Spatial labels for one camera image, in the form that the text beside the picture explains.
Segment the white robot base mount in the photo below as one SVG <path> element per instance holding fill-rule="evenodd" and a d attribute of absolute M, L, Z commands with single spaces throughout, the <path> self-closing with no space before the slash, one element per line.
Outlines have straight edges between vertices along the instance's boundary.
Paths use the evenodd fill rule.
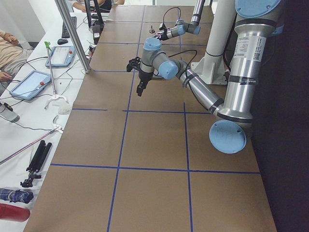
<path fill-rule="evenodd" d="M 235 1 L 218 1 L 204 57 L 193 62 L 191 69 L 206 83 L 225 85 L 223 54 L 236 17 Z"/>

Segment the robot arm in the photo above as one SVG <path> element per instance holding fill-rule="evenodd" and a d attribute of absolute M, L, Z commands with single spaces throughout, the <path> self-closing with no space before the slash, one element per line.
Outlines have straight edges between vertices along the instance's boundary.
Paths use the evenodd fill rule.
<path fill-rule="evenodd" d="M 155 72 L 164 79 L 178 78 L 217 120 L 211 126 L 211 144 L 220 152 L 241 151 L 250 137 L 250 112 L 266 40 L 282 32 L 285 1 L 221 0 L 218 2 L 204 57 L 199 62 L 170 58 L 162 42 L 185 33 L 200 32 L 204 1 L 196 2 L 191 22 L 178 19 L 162 24 L 145 40 L 142 56 L 131 59 L 126 70 L 137 70 L 142 95 Z"/>
<path fill-rule="evenodd" d="M 190 23 L 187 23 L 183 19 L 181 19 L 181 9 L 179 7 L 172 7 L 168 9 L 163 15 L 163 22 L 160 24 L 159 32 L 155 33 L 153 37 L 161 41 L 165 41 L 171 38 L 184 35 L 186 32 L 194 34 L 194 35 L 198 35 L 201 29 L 199 26 L 199 23 L 201 20 L 204 3 L 205 3 L 205 0 L 198 0 L 196 2 Z M 165 15 L 167 14 L 169 10 L 172 10 L 175 8 L 179 10 L 179 17 L 174 27 L 167 28 L 165 25 Z"/>

